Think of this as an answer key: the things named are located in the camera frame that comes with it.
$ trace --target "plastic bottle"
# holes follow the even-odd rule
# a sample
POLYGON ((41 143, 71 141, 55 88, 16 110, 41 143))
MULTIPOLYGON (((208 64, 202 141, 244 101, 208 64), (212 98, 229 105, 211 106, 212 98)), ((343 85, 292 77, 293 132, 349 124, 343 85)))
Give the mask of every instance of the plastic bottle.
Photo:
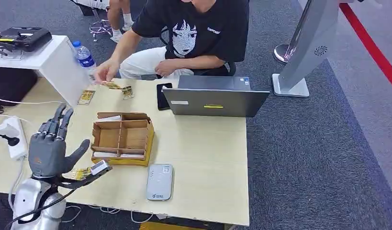
POLYGON ((97 65, 93 57, 91 56, 89 49, 82 46, 80 41, 74 41, 72 45, 76 51, 76 58, 79 60, 80 65, 86 70, 87 74, 89 75, 90 82, 93 83, 95 81, 93 74, 97 65))

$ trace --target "metal pole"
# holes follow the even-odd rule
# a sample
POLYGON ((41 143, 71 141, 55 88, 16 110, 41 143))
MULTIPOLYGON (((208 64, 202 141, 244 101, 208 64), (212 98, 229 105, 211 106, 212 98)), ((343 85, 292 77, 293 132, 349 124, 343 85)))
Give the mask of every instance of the metal pole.
POLYGON ((296 30, 294 31, 293 37, 291 38, 290 44, 281 44, 275 47, 274 57, 277 61, 282 64, 287 64, 290 61, 293 52, 296 50, 297 42, 299 41, 300 34, 303 29, 303 25, 307 20, 308 9, 310 8, 313 0, 308 0, 304 7, 303 14, 297 24, 296 30))

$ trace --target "cable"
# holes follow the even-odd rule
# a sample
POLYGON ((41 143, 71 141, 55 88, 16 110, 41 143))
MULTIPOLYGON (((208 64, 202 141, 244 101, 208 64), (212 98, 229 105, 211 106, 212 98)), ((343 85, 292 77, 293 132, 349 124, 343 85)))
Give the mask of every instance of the cable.
POLYGON ((4 114, 0 114, 0 116, 15 117, 15 118, 18 118, 18 119, 20 119, 20 120, 22 120, 22 121, 28 122, 30 125, 33 125, 31 121, 28 121, 28 120, 19 118, 19 117, 17 117, 17 116, 9 116, 9 115, 4 115, 4 114))
POLYGON ((16 103, 16 104, 46 104, 46 103, 64 103, 64 102, 13 102, 13 101, 7 101, 0 99, 2 102, 10 102, 10 103, 16 103))
POLYGON ((75 215, 75 217, 73 217, 71 220, 64 220, 64 221, 61 221, 61 223, 69 223, 69 222, 72 222, 72 221, 74 221, 74 220, 76 219, 76 217, 78 217, 78 215, 81 213, 81 207, 76 206, 76 205, 67 206, 67 207, 65 208, 65 210, 68 209, 68 208, 70 208, 70 207, 76 207, 76 208, 78 208, 78 209, 79 209, 79 212, 78 212, 78 213, 75 215))
POLYGON ((109 214, 116 214, 116 213, 118 213, 119 211, 121 211, 120 209, 116 209, 116 208, 114 208, 114 209, 112 209, 112 210, 109 210, 109 209, 110 209, 109 207, 97 207, 97 206, 91 206, 91 205, 89 205, 89 207, 90 207, 90 208, 94 208, 94 209, 100 209, 101 212, 105 212, 105 213, 109 213, 109 214))
POLYGON ((135 221, 133 214, 132 214, 132 211, 131 211, 131 220, 132 220, 132 222, 137 223, 137 224, 142 224, 142 223, 148 222, 153 216, 154 216, 154 214, 151 214, 151 216, 144 221, 135 221))
POLYGON ((72 194, 74 191, 76 191, 76 189, 71 190, 71 191, 68 192, 66 195, 64 195, 63 197, 61 197, 61 198, 57 199, 56 201, 50 203, 50 204, 47 205, 47 206, 43 206, 43 207, 37 208, 37 209, 35 209, 35 210, 31 211, 31 212, 25 213, 24 215, 21 215, 21 216, 19 216, 19 217, 14 218, 10 223, 8 223, 8 224, 6 225, 6 227, 5 227, 4 229, 5 229, 5 230, 9 230, 9 229, 11 228, 11 225, 12 225, 14 222, 19 221, 19 220, 21 220, 22 218, 27 217, 27 216, 29 216, 29 215, 31 215, 31 214, 35 214, 35 213, 40 212, 40 211, 42 211, 42 210, 44 210, 44 209, 47 209, 47 208, 49 208, 49 207, 54 206, 55 204, 61 202, 61 201, 62 201, 63 199, 65 199, 66 197, 70 196, 70 194, 72 194))
POLYGON ((19 159, 19 161, 20 161, 20 169, 18 171, 18 176, 17 176, 17 179, 14 181, 14 183, 12 183, 10 191, 8 192, 8 204, 10 205, 10 208, 13 211, 14 211, 14 207, 13 207, 13 204, 12 204, 11 196, 12 196, 12 192, 14 191, 14 188, 21 181, 20 179, 21 179, 21 176, 22 176, 22 169, 23 169, 24 159, 25 159, 25 156, 22 156, 19 159))

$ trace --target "robot finger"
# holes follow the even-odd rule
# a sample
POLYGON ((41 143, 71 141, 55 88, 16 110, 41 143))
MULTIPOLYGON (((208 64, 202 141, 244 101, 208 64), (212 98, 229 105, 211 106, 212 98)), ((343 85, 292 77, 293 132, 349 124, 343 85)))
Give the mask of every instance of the robot finger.
POLYGON ((49 133, 49 129, 51 127, 51 120, 48 120, 45 123, 42 123, 41 127, 38 130, 38 133, 43 133, 44 135, 46 135, 47 133, 49 133))
POLYGON ((63 121, 62 124, 60 125, 59 132, 57 137, 61 139, 66 138, 67 134, 67 126, 69 125, 70 118, 73 115, 73 109, 70 108, 69 110, 66 111, 65 115, 63 116, 63 121))
POLYGON ((56 136, 58 132, 60 119, 62 118, 62 113, 65 109, 66 109, 66 104, 62 103, 57 108, 54 118, 51 119, 51 126, 49 128, 49 133, 52 134, 53 136, 56 136))

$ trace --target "table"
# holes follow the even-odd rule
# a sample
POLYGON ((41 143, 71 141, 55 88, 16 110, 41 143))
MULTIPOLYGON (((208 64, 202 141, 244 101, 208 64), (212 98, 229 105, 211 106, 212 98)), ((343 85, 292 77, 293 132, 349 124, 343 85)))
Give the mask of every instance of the table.
MULTIPOLYGON (((98 86, 90 105, 78 105, 69 125, 67 155, 84 138, 90 138, 97 112, 144 112, 152 119, 155 138, 150 164, 170 163, 174 167, 172 197, 157 202, 146 199, 148 168, 114 166, 113 170, 92 184, 78 189, 69 202, 113 207, 143 213, 249 225, 248 173, 246 156, 246 120, 239 117, 175 116, 170 110, 158 111, 156 85, 175 80, 121 80, 132 85, 135 98, 122 100, 120 90, 98 86)), ((24 101, 62 100, 43 78, 24 101)), ((7 114, 18 115, 34 123, 23 122, 27 136, 52 117, 58 104, 22 104, 7 114)), ((17 173, 17 162, 8 155, 0 140, 0 192, 8 192, 17 173)), ((75 168, 92 165, 89 150, 75 168)), ((60 189, 65 194, 67 189, 60 189)))
POLYGON ((38 76, 48 79, 71 106, 75 106, 90 81, 74 55, 67 36, 52 35, 52 40, 40 49, 24 52, 21 60, 2 59, 0 55, 0 67, 35 70, 38 76))

